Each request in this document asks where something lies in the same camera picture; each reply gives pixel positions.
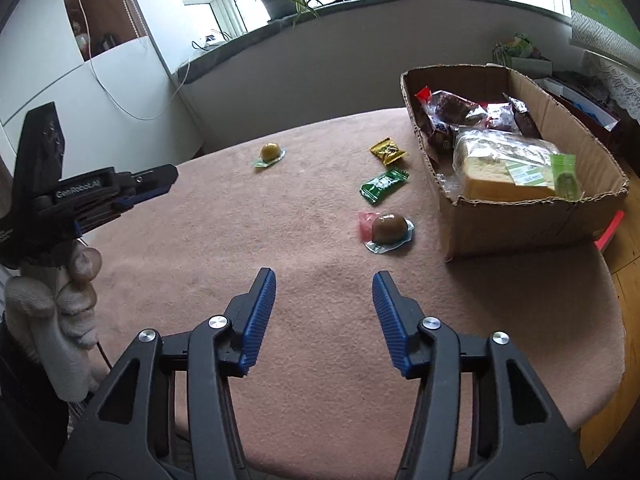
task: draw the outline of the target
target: gloved hand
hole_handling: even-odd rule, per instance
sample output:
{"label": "gloved hand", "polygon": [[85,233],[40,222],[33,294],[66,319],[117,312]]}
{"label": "gloved hand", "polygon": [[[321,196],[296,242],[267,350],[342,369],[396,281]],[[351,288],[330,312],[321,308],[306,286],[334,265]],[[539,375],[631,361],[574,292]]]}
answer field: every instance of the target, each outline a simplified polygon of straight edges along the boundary
{"label": "gloved hand", "polygon": [[98,341],[91,281],[101,267],[100,253],[77,242],[68,273],[23,265],[4,288],[9,332],[30,360],[42,363],[62,400],[78,402],[90,387],[88,351]]}

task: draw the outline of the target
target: packaged bread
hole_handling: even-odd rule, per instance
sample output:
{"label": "packaged bread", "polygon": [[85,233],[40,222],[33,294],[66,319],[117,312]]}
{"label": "packaged bread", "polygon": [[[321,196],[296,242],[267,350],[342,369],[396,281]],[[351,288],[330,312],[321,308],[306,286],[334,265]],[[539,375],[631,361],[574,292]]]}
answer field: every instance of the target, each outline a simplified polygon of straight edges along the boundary
{"label": "packaged bread", "polygon": [[470,200],[522,202],[556,195],[551,143],[497,130],[461,128],[453,167]]}

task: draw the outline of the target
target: gray wall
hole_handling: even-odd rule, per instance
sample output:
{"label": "gray wall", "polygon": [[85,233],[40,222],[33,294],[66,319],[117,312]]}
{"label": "gray wall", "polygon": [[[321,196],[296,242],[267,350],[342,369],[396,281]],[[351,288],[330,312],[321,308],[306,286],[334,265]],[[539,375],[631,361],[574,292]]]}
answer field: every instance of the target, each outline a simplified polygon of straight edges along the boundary
{"label": "gray wall", "polygon": [[219,150],[349,114],[403,106],[399,76],[417,66],[487,63],[516,32],[530,35],[555,70],[579,70],[571,27],[494,0],[394,0],[300,23],[184,87]]}

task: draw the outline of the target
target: yellow round snack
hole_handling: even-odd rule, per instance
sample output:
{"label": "yellow round snack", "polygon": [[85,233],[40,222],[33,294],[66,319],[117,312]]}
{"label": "yellow round snack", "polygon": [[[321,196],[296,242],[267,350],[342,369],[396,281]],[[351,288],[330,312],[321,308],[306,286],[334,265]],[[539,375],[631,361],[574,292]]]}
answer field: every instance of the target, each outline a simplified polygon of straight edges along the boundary
{"label": "yellow round snack", "polygon": [[270,160],[278,158],[281,153],[282,150],[280,149],[280,146],[278,146],[275,142],[268,142],[260,150],[260,158],[264,162],[269,162]]}

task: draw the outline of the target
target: table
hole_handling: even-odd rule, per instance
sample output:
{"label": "table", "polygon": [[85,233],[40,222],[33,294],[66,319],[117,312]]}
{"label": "table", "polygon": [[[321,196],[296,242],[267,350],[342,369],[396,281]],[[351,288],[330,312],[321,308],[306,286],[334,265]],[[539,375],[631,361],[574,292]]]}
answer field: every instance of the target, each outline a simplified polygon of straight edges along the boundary
{"label": "table", "polygon": [[[369,146],[391,136],[410,179],[375,209],[415,224],[387,254],[359,242],[360,185],[384,171]],[[287,149],[257,172],[262,143]],[[251,373],[232,380],[250,464],[284,478],[382,480],[398,466],[417,390],[392,367],[370,296],[387,269],[403,294],[462,333],[496,330],[527,353],[577,429],[616,391],[624,331],[593,244],[445,264],[437,210],[404,108],[310,124],[192,160],[168,195],[98,230],[100,339],[116,360],[139,330],[190,330],[274,269],[276,303]],[[456,465],[465,464],[470,383],[463,381]],[[186,431],[184,378],[177,423]]]}

